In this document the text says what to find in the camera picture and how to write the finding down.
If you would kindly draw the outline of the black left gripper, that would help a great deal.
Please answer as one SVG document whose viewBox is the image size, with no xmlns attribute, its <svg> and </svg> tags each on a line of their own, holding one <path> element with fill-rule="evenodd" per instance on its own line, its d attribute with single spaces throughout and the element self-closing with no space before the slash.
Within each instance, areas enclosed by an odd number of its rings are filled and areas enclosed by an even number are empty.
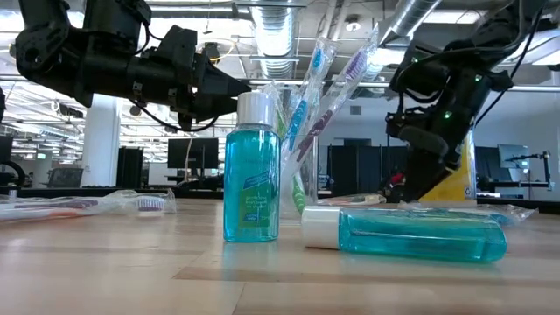
<svg viewBox="0 0 560 315">
<path fill-rule="evenodd" d="M 190 130 L 195 117 L 191 109 L 195 101 L 196 44 L 196 31 L 174 25 L 159 46 L 142 52 L 129 62 L 129 99 L 143 112 L 150 102 L 169 106 L 178 112 L 179 130 Z M 209 65 L 205 69 L 206 94 L 199 97 L 199 121 L 235 112 L 237 100 L 223 95 L 250 91 L 250 86 Z"/>
</svg>

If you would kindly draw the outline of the purple toothbrush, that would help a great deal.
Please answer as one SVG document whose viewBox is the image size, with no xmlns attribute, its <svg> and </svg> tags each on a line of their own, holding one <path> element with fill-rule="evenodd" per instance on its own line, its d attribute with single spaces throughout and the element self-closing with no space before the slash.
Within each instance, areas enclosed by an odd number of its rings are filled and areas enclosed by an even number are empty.
<svg viewBox="0 0 560 315">
<path fill-rule="evenodd" d="M 135 192 L 119 190 L 103 197 L 58 197 L 0 199 L 0 210 L 12 208 L 86 208 L 99 214 L 175 214 L 177 203 L 172 190 L 167 192 Z"/>
<path fill-rule="evenodd" d="M 376 24 L 365 45 L 359 48 L 336 76 L 331 86 L 319 100 L 318 108 L 313 112 L 306 134 L 296 141 L 283 169 L 283 175 L 294 175 L 308 155 L 312 140 L 326 128 L 333 116 L 354 93 L 368 70 L 368 58 L 372 57 L 378 47 L 379 26 Z"/>
</svg>

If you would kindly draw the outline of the green toothbrush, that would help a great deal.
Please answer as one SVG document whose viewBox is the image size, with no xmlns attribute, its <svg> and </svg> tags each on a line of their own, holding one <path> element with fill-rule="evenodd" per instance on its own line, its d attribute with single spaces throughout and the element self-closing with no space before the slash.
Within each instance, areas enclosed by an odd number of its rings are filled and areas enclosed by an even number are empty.
<svg viewBox="0 0 560 315">
<path fill-rule="evenodd" d="M 307 120 L 309 108 L 307 88 L 308 85 L 303 84 L 296 93 L 290 95 L 291 113 L 281 150 L 280 206 L 284 213 L 293 210 L 295 213 L 301 214 L 305 207 L 305 193 L 300 184 L 300 176 L 296 172 L 298 165 L 291 160 L 291 154 L 297 148 L 300 133 Z"/>
</svg>

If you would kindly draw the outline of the orange toothbrush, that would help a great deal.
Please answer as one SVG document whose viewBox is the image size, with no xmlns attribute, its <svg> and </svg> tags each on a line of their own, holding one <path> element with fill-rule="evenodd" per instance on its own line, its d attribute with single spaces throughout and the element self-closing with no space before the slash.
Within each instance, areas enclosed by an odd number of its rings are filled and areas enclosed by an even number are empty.
<svg viewBox="0 0 560 315">
<path fill-rule="evenodd" d="M 69 218 L 79 216 L 90 216 L 99 214 L 99 211 L 87 210 L 86 208 L 12 208 L 0 210 L 0 221 L 26 221 L 43 220 L 51 218 Z"/>
</svg>

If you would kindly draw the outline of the person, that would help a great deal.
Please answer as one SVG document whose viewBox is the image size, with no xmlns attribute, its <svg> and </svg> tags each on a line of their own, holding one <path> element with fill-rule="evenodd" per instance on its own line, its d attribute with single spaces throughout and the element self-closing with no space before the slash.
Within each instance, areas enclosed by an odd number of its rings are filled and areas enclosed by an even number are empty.
<svg viewBox="0 0 560 315">
<path fill-rule="evenodd" d="M 382 182 L 381 191 L 385 197 L 401 198 L 406 182 L 405 174 L 402 171 L 392 171 Z"/>
</svg>

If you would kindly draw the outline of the yellow Lysol wipes canister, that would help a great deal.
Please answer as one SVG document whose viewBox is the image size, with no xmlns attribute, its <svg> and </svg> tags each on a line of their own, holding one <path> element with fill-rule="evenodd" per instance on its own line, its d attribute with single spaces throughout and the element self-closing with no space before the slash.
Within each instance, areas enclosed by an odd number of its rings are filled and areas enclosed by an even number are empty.
<svg viewBox="0 0 560 315">
<path fill-rule="evenodd" d="M 457 171 L 426 193 L 419 202 L 442 207 L 470 206 L 476 203 L 476 163 L 473 131 L 462 145 L 461 164 Z"/>
</svg>

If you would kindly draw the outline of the blue mouthwash bottle white cap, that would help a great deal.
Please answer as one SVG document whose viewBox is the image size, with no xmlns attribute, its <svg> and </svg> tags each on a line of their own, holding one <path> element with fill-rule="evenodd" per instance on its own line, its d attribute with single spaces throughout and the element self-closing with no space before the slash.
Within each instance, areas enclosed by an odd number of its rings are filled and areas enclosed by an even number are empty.
<svg viewBox="0 0 560 315">
<path fill-rule="evenodd" d="M 493 263 L 508 251 L 490 214 L 441 208 L 308 206 L 302 213 L 307 248 L 462 263 Z"/>
</svg>

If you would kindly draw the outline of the black partition panel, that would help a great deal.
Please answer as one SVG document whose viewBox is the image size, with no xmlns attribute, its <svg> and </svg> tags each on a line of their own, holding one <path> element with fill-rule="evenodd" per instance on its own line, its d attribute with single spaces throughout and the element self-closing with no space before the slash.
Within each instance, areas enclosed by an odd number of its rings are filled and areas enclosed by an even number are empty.
<svg viewBox="0 0 560 315">
<path fill-rule="evenodd" d="M 332 196 L 377 193 L 406 166 L 406 146 L 330 146 L 326 174 Z"/>
</svg>

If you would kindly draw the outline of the black computer monitor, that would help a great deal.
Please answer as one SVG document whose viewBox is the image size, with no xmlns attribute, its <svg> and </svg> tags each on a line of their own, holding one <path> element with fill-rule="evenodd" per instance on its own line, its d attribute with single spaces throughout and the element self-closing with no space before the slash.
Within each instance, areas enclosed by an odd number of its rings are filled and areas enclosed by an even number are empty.
<svg viewBox="0 0 560 315">
<path fill-rule="evenodd" d="M 168 140 L 168 168 L 217 169 L 219 139 L 217 137 L 172 138 Z"/>
</svg>

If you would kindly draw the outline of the gray monitor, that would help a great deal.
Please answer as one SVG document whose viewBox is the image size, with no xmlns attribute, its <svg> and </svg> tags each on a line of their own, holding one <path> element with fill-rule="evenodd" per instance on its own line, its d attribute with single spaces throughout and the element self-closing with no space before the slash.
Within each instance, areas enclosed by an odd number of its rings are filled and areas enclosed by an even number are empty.
<svg viewBox="0 0 560 315">
<path fill-rule="evenodd" d="M 529 147 L 519 144 L 499 144 L 500 167 L 507 169 L 513 181 L 529 178 Z"/>
</svg>

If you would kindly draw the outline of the clear plastic cup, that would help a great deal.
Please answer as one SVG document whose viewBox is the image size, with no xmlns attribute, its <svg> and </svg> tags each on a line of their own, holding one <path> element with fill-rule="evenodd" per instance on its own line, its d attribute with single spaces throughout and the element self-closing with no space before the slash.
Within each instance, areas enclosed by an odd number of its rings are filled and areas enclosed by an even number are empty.
<svg viewBox="0 0 560 315">
<path fill-rule="evenodd" d="M 300 135 L 297 148 L 290 156 L 297 163 L 296 172 L 304 190 L 305 205 L 315 204 L 318 198 L 318 139 L 315 136 Z"/>
</svg>

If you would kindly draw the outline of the black cabinet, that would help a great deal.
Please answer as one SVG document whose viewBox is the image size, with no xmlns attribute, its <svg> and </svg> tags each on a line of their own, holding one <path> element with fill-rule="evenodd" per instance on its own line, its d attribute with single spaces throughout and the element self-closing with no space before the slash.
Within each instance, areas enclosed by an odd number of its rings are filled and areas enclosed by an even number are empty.
<svg viewBox="0 0 560 315">
<path fill-rule="evenodd" d="M 121 147 L 118 151 L 116 186 L 123 189 L 141 187 L 144 150 Z"/>
</svg>

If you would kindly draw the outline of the black boom stand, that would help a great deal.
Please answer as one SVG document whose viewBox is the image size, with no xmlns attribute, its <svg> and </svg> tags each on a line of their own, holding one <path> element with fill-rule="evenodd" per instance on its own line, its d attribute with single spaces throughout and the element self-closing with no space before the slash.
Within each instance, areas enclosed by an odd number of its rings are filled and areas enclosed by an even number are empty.
<svg viewBox="0 0 560 315">
<path fill-rule="evenodd" d="M 524 159 L 531 159 L 537 158 L 543 161 L 543 169 L 544 169 L 544 177 L 546 184 L 546 188 L 548 191 L 552 191 L 555 187 L 555 183 L 551 180 L 551 172 L 550 172 L 550 152 L 543 151 L 542 153 L 535 153 L 530 155 L 520 155 L 520 156 L 512 156 L 506 159 L 506 162 L 517 162 Z"/>
</svg>

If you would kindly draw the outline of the white building column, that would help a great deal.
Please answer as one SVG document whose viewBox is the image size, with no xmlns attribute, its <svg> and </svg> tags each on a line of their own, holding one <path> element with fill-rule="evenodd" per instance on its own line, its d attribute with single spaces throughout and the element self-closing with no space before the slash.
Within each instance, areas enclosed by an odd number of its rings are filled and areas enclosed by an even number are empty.
<svg viewBox="0 0 560 315">
<path fill-rule="evenodd" d="M 87 110 L 81 186 L 114 186 L 122 106 L 116 97 L 95 94 Z"/>
</svg>

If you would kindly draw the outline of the silver ceiling duct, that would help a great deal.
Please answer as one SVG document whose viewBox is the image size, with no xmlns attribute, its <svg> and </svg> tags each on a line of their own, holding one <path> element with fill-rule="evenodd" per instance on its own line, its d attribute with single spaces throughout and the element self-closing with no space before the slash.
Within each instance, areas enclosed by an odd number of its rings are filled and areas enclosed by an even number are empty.
<svg viewBox="0 0 560 315">
<path fill-rule="evenodd" d="M 341 83 L 333 83 L 332 87 L 341 88 L 341 96 L 345 95 L 350 100 L 358 98 L 366 90 L 359 85 L 368 79 L 374 79 L 389 64 L 389 60 L 384 56 L 403 53 L 403 50 L 395 51 L 387 46 L 401 40 L 406 40 L 408 45 L 415 30 L 441 1 L 399 0 L 395 13 L 374 25 L 366 43 L 353 54 L 337 76 Z"/>
<path fill-rule="evenodd" d="M 268 79 L 289 79 L 293 75 L 294 36 L 298 10 L 294 0 L 256 0 L 249 8 L 255 23 L 255 42 L 262 76 Z"/>
</svg>

